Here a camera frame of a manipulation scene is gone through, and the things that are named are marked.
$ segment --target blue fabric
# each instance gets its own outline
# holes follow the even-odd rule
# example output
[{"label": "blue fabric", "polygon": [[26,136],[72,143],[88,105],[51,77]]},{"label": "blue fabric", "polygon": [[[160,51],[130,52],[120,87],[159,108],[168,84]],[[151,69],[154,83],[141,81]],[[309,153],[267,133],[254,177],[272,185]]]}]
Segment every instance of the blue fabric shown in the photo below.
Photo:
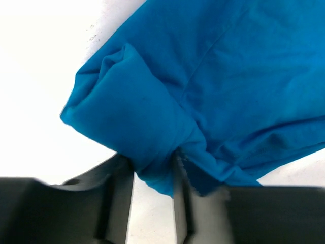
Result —
[{"label": "blue fabric", "polygon": [[61,119],[163,194],[178,147],[220,182],[258,186],[325,147],[324,13],[323,0],[148,0],[78,71]]}]

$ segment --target white surface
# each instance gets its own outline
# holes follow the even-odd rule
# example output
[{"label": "white surface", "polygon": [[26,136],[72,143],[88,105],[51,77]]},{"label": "white surface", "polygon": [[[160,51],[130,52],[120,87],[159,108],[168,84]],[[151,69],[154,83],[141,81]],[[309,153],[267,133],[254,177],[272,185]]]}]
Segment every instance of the white surface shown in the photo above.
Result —
[{"label": "white surface", "polygon": [[[0,176],[59,184],[113,152],[63,125],[77,69],[143,0],[0,2]],[[283,166],[266,185],[325,186],[325,151]],[[174,243],[172,201],[137,180],[129,244]]]}]

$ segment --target white background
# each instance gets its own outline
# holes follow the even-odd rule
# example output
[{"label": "white background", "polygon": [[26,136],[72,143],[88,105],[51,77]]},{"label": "white background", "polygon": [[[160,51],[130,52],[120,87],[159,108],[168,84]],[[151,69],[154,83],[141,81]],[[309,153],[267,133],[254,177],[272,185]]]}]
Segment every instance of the white background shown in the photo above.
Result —
[{"label": "white background", "polygon": [[[78,68],[143,1],[0,1],[0,176],[60,184],[113,155],[59,114]],[[324,159],[320,151],[260,181],[325,186]],[[136,180],[128,243],[174,240],[171,199]]]}]

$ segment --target black plastic part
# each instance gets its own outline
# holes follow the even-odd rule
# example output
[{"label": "black plastic part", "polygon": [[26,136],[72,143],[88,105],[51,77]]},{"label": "black plastic part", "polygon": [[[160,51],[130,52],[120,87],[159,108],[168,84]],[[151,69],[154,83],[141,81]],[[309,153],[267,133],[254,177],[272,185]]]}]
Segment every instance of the black plastic part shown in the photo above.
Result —
[{"label": "black plastic part", "polygon": [[177,244],[325,243],[324,188],[220,187],[201,197],[181,152],[173,161]]},{"label": "black plastic part", "polygon": [[0,243],[124,244],[133,177],[116,155],[61,186],[0,178]]}]

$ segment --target blue cloth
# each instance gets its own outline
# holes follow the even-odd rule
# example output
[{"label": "blue cloth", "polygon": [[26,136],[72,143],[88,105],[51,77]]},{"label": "blue cloth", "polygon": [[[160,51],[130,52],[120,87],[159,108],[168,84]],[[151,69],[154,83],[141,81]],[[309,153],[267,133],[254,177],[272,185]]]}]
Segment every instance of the blue cloth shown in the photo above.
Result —
[{"label": "blue cloth", "polygon": [[220,182],[259,186],[325,147],[324,13],[323,0],[148,0],[78,71],[61,119],[163,194],[178,147]]}]

